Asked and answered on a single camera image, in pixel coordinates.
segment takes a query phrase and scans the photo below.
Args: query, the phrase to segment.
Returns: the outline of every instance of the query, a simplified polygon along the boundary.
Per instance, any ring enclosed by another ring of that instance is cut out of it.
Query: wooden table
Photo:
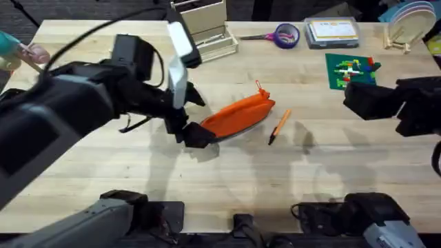
[[[102,21],[44,21],[34,42],[52,53]],[[114,35],[136,34],[168,62],[174,53],[165,22],[123,21],[86,39],[57,63],[97,62],[109,57]],[[231,22],[233,34],[271,32],[277,23]],[[276,101],[253,130],[219,146],[185,149],[165,133],[161,120],[120,134],[126,118],[112,121],[66,152],[1,213],[0,232],[34,231],[94,203],[111,189],[148,194],[151,200],[185,203],[184,231],[225,231],[234,213],[254,213],[273,231],[298,230],[289,213],[300,201],[341,200],[349,192],[393,196],[420,232],[441,232],[441,179],[429,160],[436,136],[403,138],[397,120],[363,121],[343,104],[343,91],[330,90],[325,53],[373,56],[382,63],[378,84],[439,76],[420,42],[404,56],[382,49],[382,24],[361,23],[362,43],[352,50],[310,50],[304,37],[293,50],[269,41],[240,43],[233,54],[190,70],[207,107],[187,113],[201,121],[212,112],[257,93],[254,83]],[[156,62],[152,82],[159,80]],[[7,87],[29,88],[36,73],[24,65]],[[272,146],[267,141],[287,108],[292,114]]]

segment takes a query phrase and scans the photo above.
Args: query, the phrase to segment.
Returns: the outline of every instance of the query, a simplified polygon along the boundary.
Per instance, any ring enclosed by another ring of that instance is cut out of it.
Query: purple scissors handle
[[[274,33],[269,33],[269,34],[260,34],[260,35],[254,35],[254,36],[248,36],[248,37],[241,37],[241,40],[259,40],[259,39],[266,39],[268,41],[273,41],[274,40]],[[278,36],[280,37],[285,37],[285,38],[294,38],[294,35],[292,34],[283,34],[280,33],[278,34]]]

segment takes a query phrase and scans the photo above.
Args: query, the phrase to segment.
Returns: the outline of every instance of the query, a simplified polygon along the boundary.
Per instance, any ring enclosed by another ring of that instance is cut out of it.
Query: orange pen
[[[282,119],[278,123],[277,127],[274,128],[271,136],[269,137],[268,145],[271,145],[274,142],[274,140],[276,139],[280,129],[282,129],[283,125],[285,124],[285,121],[287,121],[287,119],[288,119],[290,114],[291,114],[291,110],[285,111],[285,113],[283,114]]]

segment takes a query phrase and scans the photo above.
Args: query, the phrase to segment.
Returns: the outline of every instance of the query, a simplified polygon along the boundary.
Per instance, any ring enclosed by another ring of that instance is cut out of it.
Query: wooden stand
[[[389,34],[389,27],[384,27],[383,34],[383,46],[385,49],[397,48],[403,50],[404,54],[408,54],[411,52],[411,47],[415,45],[418,39],[421,38],[422,32],[417,33],[409,42],[407,43],[398,43],[396,40],[401,37],[406,29],[404,27],[400,27],[394,34]]]
[[[182,3],[171,2],[172,8],[198,0],[189,0]],[[203,6],[181,13],[185,24],[199,49],[203,62],[236,53],[238,42],[228,30],[227,4],[225,0],[208,6]]]

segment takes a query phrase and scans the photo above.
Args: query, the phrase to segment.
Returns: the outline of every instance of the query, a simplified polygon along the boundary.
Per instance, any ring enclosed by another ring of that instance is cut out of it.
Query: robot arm
[[[0,210],[76,142],[122,114],[161,118],[167,132],[188,147],[209,143],[214,135],[187,123],[183,107],[205,103],[187,82],[187,67],[196,68],[201,56],[179,17],[169,10],[179,56],[166,90],[143,83],[150,80],[156,50],[139,37],[119,34],[111,59],[72,62],[41,76],[32,94],[11,89],[0,96]],[[187,44],[185,50],[180,43]]]
[[[372,248],[425,248],[410,217],[382,193],[353,193],[343,203],[300,203],[308,234],[363,236]]]

